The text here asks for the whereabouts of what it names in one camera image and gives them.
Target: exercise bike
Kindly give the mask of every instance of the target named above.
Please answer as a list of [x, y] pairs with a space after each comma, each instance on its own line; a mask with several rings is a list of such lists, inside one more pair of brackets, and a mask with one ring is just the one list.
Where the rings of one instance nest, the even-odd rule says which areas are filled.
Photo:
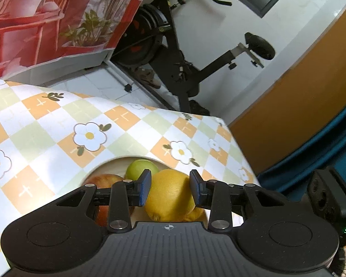
[[[228, 1], [212, 1], [220, 5], [232, 5]], [[241, 53], [250, 56], [254, 66], [264, 68], [254, 53], [263, 59], [271, 60], [275, 56], [275, 50], [265, 39], [247, 32], [247, 47], [239, 43], [199, 70], [185, 59], [179, 49], [172, 10], [183, 4], [184, 0], [178, 0], [178, 3], [173, 5], [169, 0], [154, 0], [139, 7], [115, 48], [112, 60], [127, 69], [150, 64], [166, 88], [178, 97], [180, 111], [191, 113], [189, 98], [199, 93], [201, 81], [227, 64], [230, 70], [234, 69], [236, 63], [232, 61]], [[167, 45], [163, 44], [163, 37], [166, 38]]]

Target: fruit bowl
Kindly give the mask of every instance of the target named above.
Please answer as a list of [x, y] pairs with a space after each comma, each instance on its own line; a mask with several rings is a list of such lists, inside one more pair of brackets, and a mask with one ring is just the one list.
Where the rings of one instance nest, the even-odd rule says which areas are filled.
[[[145, 160], [151, 161], [158, 167], [159, 171], [162, 171], [165, 169], [172, 169], [165, 163], [162, 163], [161, 161], [155, 160], [150, 157], [145, 157], [145, 156], [117, 157], [97, 167], [82, 181], [81, 184], [83, 184], [88, 178], [91, 178], [94, 176], [100, 176], [102, 174], [115, 174], [124, 178], [128, 166], [135, 160], [139, 160], [139, 159], [145, 159]], [[132, 226], [135, 225], [136, 221], [151, 222], [152, 220], [149, 218], [148, 214], [145, 212], [143, 207], [135, 207], [131, 215]]]
[[138, 159], [145, 159], [145, 160], [151, 161], [158, 167], [159, 171], [165, 170], [165, 169], [171, 169], [171, 167], [167, 166], [165, 163], [162, 163], [161, 161], [155, 160], [153, 158], [149, 158], [145, 156], [123, 156], [123, 157], [113, 158], [112, 160], [109, 160], [107, 163], [100, 165], [93, 172], [91, 172], [87, 176], [87, 178], [102, 175], [102, 174], [115, 174], [124, 178], [124, 175], [126, 174], [128, 166], [132, 162]]

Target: teal fabric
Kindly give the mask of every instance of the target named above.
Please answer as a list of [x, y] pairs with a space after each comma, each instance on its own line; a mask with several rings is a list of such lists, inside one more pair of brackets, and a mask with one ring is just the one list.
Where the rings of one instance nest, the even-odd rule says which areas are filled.
[[346, 181], [346, 107], [299, 149], [257, 178], [261, 186], [297, 201], [305, 192], [311, 173], [328, 165], [334, 165]]

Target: table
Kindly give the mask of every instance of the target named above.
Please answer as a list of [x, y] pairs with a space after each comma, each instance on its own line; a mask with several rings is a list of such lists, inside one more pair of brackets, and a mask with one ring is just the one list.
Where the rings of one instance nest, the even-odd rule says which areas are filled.
[[[220, 118], [0, 80], [0, 236], [96, 167], [127, 155], [186, 174], [196, 169], [205, 180], [258, 184]], [[0, 249], [0, 276], [7, 269]]]

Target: red apple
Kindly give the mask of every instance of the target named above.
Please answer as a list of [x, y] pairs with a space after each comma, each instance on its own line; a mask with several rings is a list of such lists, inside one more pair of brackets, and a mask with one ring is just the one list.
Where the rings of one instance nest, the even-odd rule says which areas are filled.
[[[122, 177], [113, 174], [102, 174], [99, 176], [93, 176], [87, 178], [82, 185], [87, 183], [93, 183], [97, 186], [97, 188], [109, 188], [118, 181], [123, 180]], [[134, 207], [129, 208], [129, 214], [132, 214]], [[109, 206], [100, 206], [99, 213], [96, 217], [95, 222], [102, 227], [106, 227], [107, 219], [108, 219], [108, 210]]]

